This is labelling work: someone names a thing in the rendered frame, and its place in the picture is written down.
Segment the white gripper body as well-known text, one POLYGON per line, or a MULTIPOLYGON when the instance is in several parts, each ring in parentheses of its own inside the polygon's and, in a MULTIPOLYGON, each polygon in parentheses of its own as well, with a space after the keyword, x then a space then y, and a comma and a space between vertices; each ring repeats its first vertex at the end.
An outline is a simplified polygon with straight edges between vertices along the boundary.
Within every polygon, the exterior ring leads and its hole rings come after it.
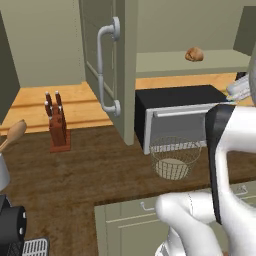
POLYGON ((226 91, 228 93, 227 99, 229 101, 240 101, 250 96, 249 75, 239 78, 230 84, 226 91))

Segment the brown bread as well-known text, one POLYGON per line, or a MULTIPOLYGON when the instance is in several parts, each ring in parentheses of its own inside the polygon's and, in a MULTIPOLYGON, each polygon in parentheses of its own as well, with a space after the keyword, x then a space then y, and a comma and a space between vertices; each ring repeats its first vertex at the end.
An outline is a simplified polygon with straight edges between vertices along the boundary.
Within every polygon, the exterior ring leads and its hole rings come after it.
POLYGON ((204 59, 204 53, 199 47, 192 47, 187 50, 185 59, 192 62, 199 62, 204 59))

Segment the dark olive cabinet door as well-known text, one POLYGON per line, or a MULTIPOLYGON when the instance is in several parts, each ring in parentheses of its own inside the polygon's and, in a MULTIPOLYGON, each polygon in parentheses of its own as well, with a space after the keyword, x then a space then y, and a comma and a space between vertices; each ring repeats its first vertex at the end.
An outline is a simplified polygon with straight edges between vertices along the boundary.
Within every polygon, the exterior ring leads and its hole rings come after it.
POLYGON ((256 43, 256 6, 245 6, 242 11, 233 49, 250 56, 256 43))
POLYGON ((0 125, 3 123, 19 90, 20 83, 0 12, 0 125))

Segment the olive green cabinet door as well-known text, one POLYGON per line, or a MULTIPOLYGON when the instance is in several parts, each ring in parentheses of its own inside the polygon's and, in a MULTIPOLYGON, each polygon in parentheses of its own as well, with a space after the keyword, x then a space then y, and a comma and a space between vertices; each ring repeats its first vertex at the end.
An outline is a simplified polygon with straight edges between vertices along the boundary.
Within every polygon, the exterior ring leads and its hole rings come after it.
POLYGON ((121 105, 116 117, 106 113, 123 141, 134 143, 134 108, 137 54, 138 0, 79 0, 86 82, 100 103, 97 69, 97 34, 101 27, 120 21, 120 38, 110 34, 101 39, 104 76, 104 104, 121 105))

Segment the olive green base cabinet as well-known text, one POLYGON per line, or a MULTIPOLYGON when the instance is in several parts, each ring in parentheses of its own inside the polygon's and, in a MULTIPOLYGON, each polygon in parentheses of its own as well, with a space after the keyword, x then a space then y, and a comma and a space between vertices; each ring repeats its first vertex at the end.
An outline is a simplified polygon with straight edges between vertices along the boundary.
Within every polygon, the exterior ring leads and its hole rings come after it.
MULTIPOLYGON (((256 208, 256 181, 234 184, 234 194, 243 202, 256 208)), ((209 192, 208 189, 186 192, 209 192)), ((155 256, 158 247, 167 239, 169 226, 162 222, 154 207, 158 197, 97 206, 95 220, 99 256, 155 256)), ((228 238, 216 221, 209 224, 222 249, 228 256, 228 238)))

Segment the black and silver microwave oven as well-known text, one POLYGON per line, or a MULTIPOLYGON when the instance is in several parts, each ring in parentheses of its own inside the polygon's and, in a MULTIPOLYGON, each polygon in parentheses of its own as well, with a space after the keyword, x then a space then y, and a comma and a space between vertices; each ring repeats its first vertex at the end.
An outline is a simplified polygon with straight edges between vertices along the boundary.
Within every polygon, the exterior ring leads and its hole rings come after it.
POLYGON ((175 136, 206 146, 205 114, 155 118, 155 111, 211 109, 219 103, 232 104, 212 85, 143 89, 135 91, 134 130, 143 153, 150 153, 151 142, 175 136))

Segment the wooden knife block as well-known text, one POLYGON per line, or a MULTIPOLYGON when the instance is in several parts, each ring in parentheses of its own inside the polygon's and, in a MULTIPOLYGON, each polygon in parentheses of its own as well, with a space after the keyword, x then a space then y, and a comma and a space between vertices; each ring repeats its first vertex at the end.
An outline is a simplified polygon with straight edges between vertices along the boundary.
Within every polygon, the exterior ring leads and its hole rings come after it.
POLYGON ((45 92, 46 101, 45 110, 49 119, 50 152, 65 152, 71 149, 71 133, 67 129, 64 109, 61 96, 58 91, 55 92, 56 103, 52 102, 49 92, 45 92))

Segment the wooden spoon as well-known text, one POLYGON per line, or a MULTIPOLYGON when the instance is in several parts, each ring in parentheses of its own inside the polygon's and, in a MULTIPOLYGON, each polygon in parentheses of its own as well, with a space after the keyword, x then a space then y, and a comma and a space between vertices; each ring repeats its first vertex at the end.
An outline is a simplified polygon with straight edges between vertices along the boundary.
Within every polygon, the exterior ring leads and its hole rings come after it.
POLYGON ((6 140, 0 145, 0 153, 2 153, 12 142, 20 139, 25 134, 26 129, 27 124, 24 119, 12 125, 7 132, 6 140))

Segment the black coffee machine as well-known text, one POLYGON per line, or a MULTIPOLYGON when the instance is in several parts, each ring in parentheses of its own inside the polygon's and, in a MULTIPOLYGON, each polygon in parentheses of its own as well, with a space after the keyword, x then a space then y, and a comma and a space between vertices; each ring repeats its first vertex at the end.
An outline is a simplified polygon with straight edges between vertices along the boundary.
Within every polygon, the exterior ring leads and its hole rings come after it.
POLYGON ((25 239, 26 210, 12 206, 5 194, 0 195, 0 256, 50 256, 47 237, 25 239))

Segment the olive green wall cabinet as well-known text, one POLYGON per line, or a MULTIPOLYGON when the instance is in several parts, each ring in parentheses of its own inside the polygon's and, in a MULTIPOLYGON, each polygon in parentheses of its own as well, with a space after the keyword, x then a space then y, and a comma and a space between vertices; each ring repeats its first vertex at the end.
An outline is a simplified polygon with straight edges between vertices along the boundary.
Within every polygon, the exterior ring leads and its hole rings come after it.
POLYGON ((139 78, 245 71, 251 55, 233 49, 243 8, 256 0, 138 0, 139 78), (199 47, 204 59, 185 59, 199 47))

